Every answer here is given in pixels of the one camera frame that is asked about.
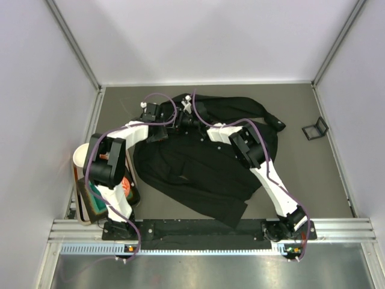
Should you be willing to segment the black button shirt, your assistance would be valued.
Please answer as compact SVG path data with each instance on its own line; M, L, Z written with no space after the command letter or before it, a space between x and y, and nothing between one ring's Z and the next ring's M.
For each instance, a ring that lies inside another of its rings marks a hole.
M266 141L268 153L276 158L277 134L286 125L262 104L246 97L197 95L210 123L232 123L262 118L255 125ZM133 161L137 175L146 184L182 205L231 227L237 227L259 180L235 157L228 144L214 143L196 128L169 132L156 142L139 142Z

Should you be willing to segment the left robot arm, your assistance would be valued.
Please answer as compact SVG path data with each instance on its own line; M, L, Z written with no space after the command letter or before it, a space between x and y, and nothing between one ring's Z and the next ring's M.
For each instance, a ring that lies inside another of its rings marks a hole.
M95 133L83 154L83 174L89 192L106 205L107 224L130 235L137 231L134 212L125 196L123 179L126 172L126 152L144 140L160 140L167 136L167 125L174 123L178 107L166 119L162 107L142 102L142 114L129 123L103 134Z

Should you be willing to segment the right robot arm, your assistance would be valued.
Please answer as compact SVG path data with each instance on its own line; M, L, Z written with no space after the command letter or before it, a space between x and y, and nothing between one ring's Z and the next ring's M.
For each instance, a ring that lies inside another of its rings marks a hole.
M174 128L203 126L210 141L231 145L238 160L259 180L268 193L286 238L295 238L301 231L304 231L305 240L309 238L309 214L288 192L274 167L261 132L251 120L210 124L199 115L196 108L190 107L175 109L171 123Z

